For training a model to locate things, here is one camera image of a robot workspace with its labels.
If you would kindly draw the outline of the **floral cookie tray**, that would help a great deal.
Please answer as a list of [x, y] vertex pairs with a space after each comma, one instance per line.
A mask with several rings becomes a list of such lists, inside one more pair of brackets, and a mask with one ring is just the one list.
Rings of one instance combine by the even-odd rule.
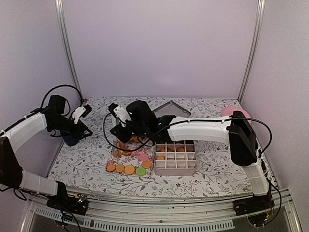
[[[146, 169], [146, 174], [142, 177], [149, 176], [152, 172], [153, 161], [155, 159], [155, 144], [153, 142], [146, 142], [146, 138], [133, 137], [125, 144], [126, 150], [123, 149], [121, 158], [114, 158], [112, 153], [109, 156], [106, 171], [114, 174], [127, 175], [124, 169], [128, 165], [133, 165], [135, 170], [138, 167]], [[139, 161], [140, 154], [147, 154], [148, 161]]]

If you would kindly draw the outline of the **pink divided cookie tin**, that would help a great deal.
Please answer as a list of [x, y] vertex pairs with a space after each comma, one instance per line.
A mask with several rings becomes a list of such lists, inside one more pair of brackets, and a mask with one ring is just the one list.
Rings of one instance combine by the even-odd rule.
[[193, 141], [155, 145], [154, 173], [165, 176], [192, 176], [197, 168]]

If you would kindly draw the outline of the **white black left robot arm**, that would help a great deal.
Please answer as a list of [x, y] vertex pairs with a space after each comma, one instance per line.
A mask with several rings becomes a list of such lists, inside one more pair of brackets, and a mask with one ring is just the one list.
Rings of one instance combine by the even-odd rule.
[[66, 107], [70, 104], [65, 97], [47, 92], [40, 107], [0, 132], [0, 183], [7, 189], [46, 197], [50, 208], [85, 215], [88, 201], [84, 195], [69, 195], [64, 183], [26, 171], [17, 159], [23, 151], [26, 163], [39, 155], [46, 157], [51, 146], [43, 135], [45, 131], [69, 146], [93, 134], [81, 121], [91, 112], [91, 106], [81, 97], [75, 110], [65, 113]]

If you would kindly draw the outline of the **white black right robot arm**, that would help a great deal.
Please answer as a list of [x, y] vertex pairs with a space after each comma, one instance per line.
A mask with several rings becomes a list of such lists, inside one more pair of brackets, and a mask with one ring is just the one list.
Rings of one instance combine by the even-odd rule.
[[185, 118], [168, 115], [157, 118], [145, 101], [137, 100], [126, 108], [112, 103], [108, 110], [118, 119], [110, 133], [123, 143], [132, 137], [146, 138], [156, 145], [178, 141], [212, 141], [229, 144], [232, 162], [243, 168], [253, 195], [235, 200], [233, 208], [240, 216], [274, 208], [271, 190], [275, 186], [267, 177], [255, 131], [241, 111], [217, 118]]

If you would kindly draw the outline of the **dark blue cup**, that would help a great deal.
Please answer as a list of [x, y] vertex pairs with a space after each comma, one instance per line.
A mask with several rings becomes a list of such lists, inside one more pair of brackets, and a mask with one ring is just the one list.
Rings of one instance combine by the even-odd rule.
[[79, 140], [74, 139], [71, 136], [62, 136], [62, 138], [63, 138], [65, 144], [68, 145], [68, 146], [74, 146], [79, 142]]

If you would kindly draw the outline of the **dotted tan sandwich cookie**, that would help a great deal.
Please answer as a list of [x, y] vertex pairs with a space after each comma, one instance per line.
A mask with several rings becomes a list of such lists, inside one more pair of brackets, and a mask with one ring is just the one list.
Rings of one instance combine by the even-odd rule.
[[135, 167], [133, 165], [128, 165], [124, 169], [125, 174], [133, 175], [135, 173]]

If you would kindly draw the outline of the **green round cookie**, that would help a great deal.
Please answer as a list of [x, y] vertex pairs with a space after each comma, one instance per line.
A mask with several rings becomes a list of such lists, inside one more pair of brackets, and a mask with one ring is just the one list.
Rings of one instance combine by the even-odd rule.
[[143, 167], [138, 167], [136, 169], [136, 175], [137, 176], [144, 176], [146, 174], [146, 169]]

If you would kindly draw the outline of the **silver metal tin lid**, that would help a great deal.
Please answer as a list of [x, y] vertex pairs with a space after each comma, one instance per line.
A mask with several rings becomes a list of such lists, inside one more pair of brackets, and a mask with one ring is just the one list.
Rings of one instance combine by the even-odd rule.
[[190, 117], [191, 113], [178, 105], [174, 101], [169, 101], [153, 110], [156, 117], [175, 115], [180, 117]]

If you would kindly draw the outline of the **pink plastic plate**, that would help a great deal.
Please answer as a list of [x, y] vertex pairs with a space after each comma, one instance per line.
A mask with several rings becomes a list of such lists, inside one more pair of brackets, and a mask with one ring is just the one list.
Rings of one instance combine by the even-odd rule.
[[[235, 116], [236, 118], [240, 117], [240, 118], [250, 118], [251, 116], [241, 107], [234, 107], [234, 106], [229, 106], [227, 108], [224, 108], [222, 110], [222, 117], [224, 116]], [[250, 125], [251, 124], [251, 120], [245, 120], [245, 119], [238, 119], [238, 120], [230, 120], [230, 121], [226, 121], [226, 122], [230, 122], [233, 125], [239, 125], [241, 126], [243, 125]]]

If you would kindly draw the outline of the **aluminium front rail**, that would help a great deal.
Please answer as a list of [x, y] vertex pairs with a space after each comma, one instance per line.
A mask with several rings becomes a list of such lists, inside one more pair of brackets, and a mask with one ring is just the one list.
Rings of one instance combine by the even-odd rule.
[[85, 215], [67, 220], [46, 206], [43, 197], [31, 198], [23, 232], [301, 232], [288, 189], [272, 192], [275, 207], [268, 224], [256, 221], [264, 211], [237, 215], [233, 205], [247, 195], [210, 198], [148, 198], [88, 193]]

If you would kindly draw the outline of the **aluminium left corner post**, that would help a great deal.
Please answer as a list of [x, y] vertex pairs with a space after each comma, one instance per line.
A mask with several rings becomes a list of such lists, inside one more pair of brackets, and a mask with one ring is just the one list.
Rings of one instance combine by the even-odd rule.
[[69, 35], [66, 26], [65, 14], [64, 14], [64, 7], [62, 0], [55, 0], [55, 7], [56, 7], [56, 15], [58, 20], [58, 26], [60, 30], [61, 39], [63, 42], [63, 47], [65, 51], [65, 56], [67, 59], [70, 75], [72, 78], [72, 83], [74, 86], [81, 91], [80, 83], [77, 77], [73, 56], [71, 52], [70, 42], [69, 42]]

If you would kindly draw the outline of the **aluminium corner post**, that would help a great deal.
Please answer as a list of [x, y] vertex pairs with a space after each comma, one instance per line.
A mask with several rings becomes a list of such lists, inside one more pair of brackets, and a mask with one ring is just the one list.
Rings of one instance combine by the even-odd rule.
[[258, 42], [259, 42], [259, 37], [261, 33], [261, 27], [263, 23], [263, 16], [264, 16], [264, 9], [265, 9], [265, 0], [258, 0], [257, 1], [257, 10], [256, 10], [256, 15], [255, 15], [255, 23], [254, 23], [254, 28], [253, 28], [253, 36], [252, 36], [252, 41], [251, 41], [251, 46], [249, 49], [249, 55], [247, 59], [247, 63], [245, 66], [245, 71], [243, 75], [243, 79], [241, 82], [239, 94], [238, 94], [238, 101], [239, 103], [242, 103], [245, 92], [249, 83], [249, 78], [251, 75], [253, 63], [254, 63], [254, 58], [255, 58], [255, 53], [258, 47]]
[[63, 47], [65, 51], [65, 56], [67, 59], [70, 75], [72, 78], [72, 83], [74, 86], [81, 91], [80, 83], [77, 77], [73, 56], [71, 52], [70, 42], [69, 42], [69, 35], [66, 26], [65, 14], [64, 14], [64, 7], [62, 0], [55, 0], [55, 7], [56, 7], [56, 15], [58, 20], [58, 26], [60, 30], [61, 39], [63, 42]]

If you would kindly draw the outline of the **aluminium right corner post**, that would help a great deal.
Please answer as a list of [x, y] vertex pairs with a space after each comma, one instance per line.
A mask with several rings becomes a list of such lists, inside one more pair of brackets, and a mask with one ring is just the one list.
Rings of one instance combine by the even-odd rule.
[[253, 63], [254, 63], [254, 58], [255, 58], [255, 53], [258, 47], [258, 42], [259, 42], [259, 37], [261, 33], [261, 27], [263, 23], [263, 16], [264, 16], [264, 9], [265, 9], [265, 0], [258, 0], [257, 1], [257, 10], [256, 10], [256, 15], [255, 15], [255, 23], [254, 23], [254, 28], [253, 28], [253, 36], [252, 36], [252, 41], [251, 41], [251, 46], [249, 49], [249, 55], [247, 59], [247, 63], [245, 66], [245, 71], [243, 75], [243, 79], [241, 82], [239, 94], [238, 94], [238, 101], [239, 103], [242, 103], [245, 92], [249, 83], [249, 78], [251, 75]]

